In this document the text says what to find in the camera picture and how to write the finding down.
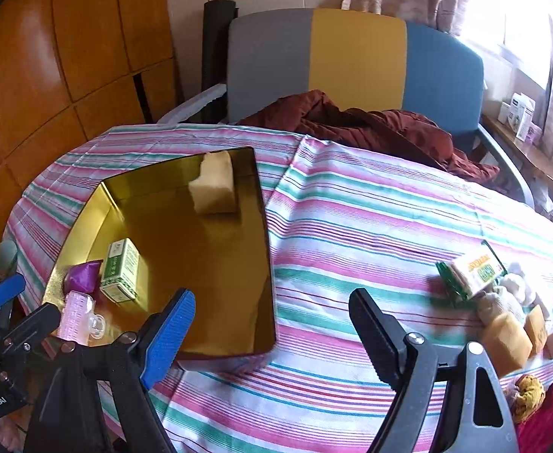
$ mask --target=brown cloth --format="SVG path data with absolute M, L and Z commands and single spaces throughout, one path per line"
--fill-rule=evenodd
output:
M 499 167 L 472 162 L 449 133 L 426 116 L 405 110 L 341 111 L 321 90 L 278 99 L 240 125 L 309 134 L 345 146 L 377 151 L 486 183 Z

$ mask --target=gold box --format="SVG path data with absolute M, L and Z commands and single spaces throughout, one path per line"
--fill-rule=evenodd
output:
M 64 307 L 69 267 L 104 258 L 116 240 L 140 252 L 133 301 L 94 293 L 107 331 L 90 345 L 138 330 L 180 287 L 197 311 L 176 356 L 187 370 L 241 371 L 270 360 L 277 341 L 266 214 L 253 148 L 229 149 L 238 212 L 198 215 L 188 183 L 203 154 L 166 160 L 101 182 L 79 213 L 46 286 L 43 302 Z

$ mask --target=table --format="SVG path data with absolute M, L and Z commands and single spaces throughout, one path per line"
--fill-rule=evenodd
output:
M 348 317 L 356 287 L 406 329 L 449 345 L 477 338 L 482 325 L 471 305 L 449 305 L 436 261 L 486 239 L 505 264 L 520 259 L 553 292 L 553 224 L 480 185 L 298 134 L 143 125 L 110 129 L 64 155 L 14 207 L 5 236 L 19 245 L 25 309 L 40 304 L 61 244 L 100 180 L 247 145 L 255 149 L 269 225 L 279 353 L 244 376 L 170 371 L 151 396 L 178 451 L 366 451 L 393 392 L 375 376 Z M 553 381 L 553 361 L 538 357 L 527 369 Z M 110 390 L 99 387 L 107 423 L 119 433 Z M 443 394 L 436 384 L 417 451 L 429 449 Z
M 532 175 L 540 177 L 553 189 L 553 165 L 539 148 L 519 140 L 509 126 L 492 117 L 483 114 L 481 122 L 490 134 L 500 137 L 520 157 Z

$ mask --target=metal bolt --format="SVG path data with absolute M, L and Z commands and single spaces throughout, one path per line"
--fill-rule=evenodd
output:
M 470 342 L 468 344 L 468 351 L 470 351 L 472 354 L 482 354 L 482 351 L 484 351 L 484 347 L 482 347 L 482 344 L 479 342 Z
M 418 334 L 417 332 L 411 332 L 409 335 L 407 335 L 407 338 L 413 344 L 423 344 L 426 340 L 426 339 L 423 338 L 423 335 Z
M 136 341 L 137 338 L 138 336 L 136 335 L 135 332 L 124 332 L 119 336 L 118 340 L 122 344 L 132 344 L 133 342 Z
M 73 341 L 64 342 L 60 347 L 63 353 L 70 353 L 73 349 L 75 349 L 75 343 Z

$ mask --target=chair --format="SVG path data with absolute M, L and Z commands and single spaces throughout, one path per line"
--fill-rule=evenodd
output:
M 227 92 L 234 123 L 280 97 L 321 89 L 344 110 L 402 108 L 424 114 L 469 152 L 475 137 L 519 185 L 526 181 L 479 124 L 484 87 L 480 57 L 456 38 L 398 18 L 335 9 L 282 9 L 238 17 L 229 28 L 226 84 L 166 114 L 182 122 Z

